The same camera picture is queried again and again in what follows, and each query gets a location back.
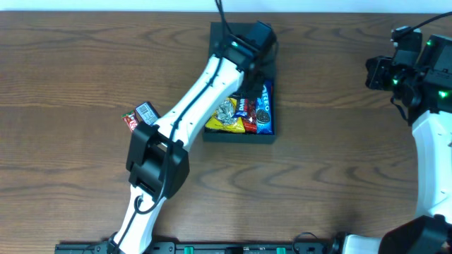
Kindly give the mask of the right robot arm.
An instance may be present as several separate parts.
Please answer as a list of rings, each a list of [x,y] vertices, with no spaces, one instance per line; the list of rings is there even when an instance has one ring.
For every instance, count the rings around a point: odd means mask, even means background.
[[[415,218],[381,238],[343,234],[329,253],[451,252],[451,38],[419,27],[392,30],[395,53],[368,59],[366,86],[392,92],[417,149]]]

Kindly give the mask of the blue Oreo cookie pack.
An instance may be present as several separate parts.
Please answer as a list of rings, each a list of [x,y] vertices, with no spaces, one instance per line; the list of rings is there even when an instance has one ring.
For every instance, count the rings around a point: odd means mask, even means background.
[[[270,80],[265,80],[261,96],[256,99],[256,132],[258,134],[273,134],[271,104],[272,86],[273,83]]]

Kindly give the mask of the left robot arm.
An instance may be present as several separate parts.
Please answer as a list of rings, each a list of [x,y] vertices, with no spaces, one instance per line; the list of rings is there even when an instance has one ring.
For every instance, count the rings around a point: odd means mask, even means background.
[[[108,253],[144,253],[164,202],[189,174],[189,150],[214,111],[233,93],[261,91],[259,69],[273,52],[272,27],[256,22],[245,35],[222,25],[222,38],[198,80],[154,124],[141,122],[131,133],[126,161],[131,198],[123,224],[107,244]]]

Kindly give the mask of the Dairy Milk chocolate bar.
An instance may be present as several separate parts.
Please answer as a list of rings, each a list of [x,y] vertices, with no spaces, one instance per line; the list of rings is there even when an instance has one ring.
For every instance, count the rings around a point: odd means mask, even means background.
[[[237,104],[235,107],[234,117],[247,117],[248,116],[248,106],[249,100],[245,97],[241,97],[237,100]]]

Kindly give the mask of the yellow sunflower seed bag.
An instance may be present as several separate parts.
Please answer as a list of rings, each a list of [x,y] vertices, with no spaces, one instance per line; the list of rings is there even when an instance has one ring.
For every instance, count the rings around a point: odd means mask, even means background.
[[[225,99],[213,112],[205,127],[214,131],[230,133],[245,133],[242,118],[235,116],[237,100],[231,97]]]

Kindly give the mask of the black gift box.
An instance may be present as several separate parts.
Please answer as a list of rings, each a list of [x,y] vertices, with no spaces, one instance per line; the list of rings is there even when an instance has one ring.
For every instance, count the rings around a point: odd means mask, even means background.
[[[275,80],[276,80],[276,53],[277,39],[272,27],[260,21],[256,23],[232,23],[232,34],[222,38],[222,25],[210,24],[209,53],[217,51],[216,44],[220,42],[233,43],[237,46],[228,46],[227,59],[238,60],[239,67],[248,67],[245,71],[242,86],[234,94],[248,100],[262,101],[258,109],[257,126],[265,128],[265,133],[232,133],[227,131],[214,131],[207,128],[203,132],[203,140],[217,143],[256,143],[272,144],[276,139],[275,115]]]

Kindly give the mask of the red dried fruit bag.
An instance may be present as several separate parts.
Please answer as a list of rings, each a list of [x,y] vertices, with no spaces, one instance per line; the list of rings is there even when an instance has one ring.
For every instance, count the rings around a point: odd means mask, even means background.
[[[244,100],[244,109],[242,113],[244,128],[248,133],[257,133],[256,110],[254,101]]]

